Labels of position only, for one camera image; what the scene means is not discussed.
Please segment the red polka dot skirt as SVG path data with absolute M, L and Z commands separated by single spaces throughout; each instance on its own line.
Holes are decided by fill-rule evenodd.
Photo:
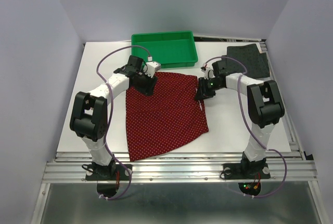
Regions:
M 198 78 L 158 72 L 151 96 L 126 91 L 126 137 L 130 161 L 166 154 L 209 131 L 203 101 L 195 100 Z

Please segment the dark grey dotted skirt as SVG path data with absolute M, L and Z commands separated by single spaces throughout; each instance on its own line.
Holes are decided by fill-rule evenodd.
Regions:
M 250 78 L 270 77 L 267 55 L 260 52 L 256 44 L 228 46 L 226 56 L 241 62 L 247 68 L 247 76 Z

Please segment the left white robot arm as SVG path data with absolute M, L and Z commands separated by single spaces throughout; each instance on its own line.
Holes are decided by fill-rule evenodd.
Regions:
M 151 96 L 157 82 L 155 73 L 160 69 L 161 64 L 151 57 L 145 62 L 137 56 L 129 56 L 127 64 L 114 70 L 103 84 L 87 93 L 80 91 L 76 94 L 70 129 L 84 141 L 92 156 L 92 162 L 82 166 L 86 180 L 115 179 L 120 166 L 106 141 L 113 101 L 132 87 L 145 96 Z

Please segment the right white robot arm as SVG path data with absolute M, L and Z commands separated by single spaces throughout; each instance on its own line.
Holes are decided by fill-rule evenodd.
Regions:
M 245 126 L 250 134 L 248 145 L 239 163 L 223 164 L 222 176 L 226 180 L 252 179 L 262 176 L 267 179 L 270 171 L 266 163 L 267 145 L 274 127 L 285 115 L 284 104 L 277 83 L 274 80 L 261 81 L 247 76 L 248 71 L 230 73 L 226 57 L 213 58 L 212 67 L 205 62 L 201 70 L 204 76 L 198 80 L 195 100 L 213 98 L 219 89 L 232 89 L 237 96 L 247 97 L 247 109 L 241 115 L 248 115 L 251 124 Z

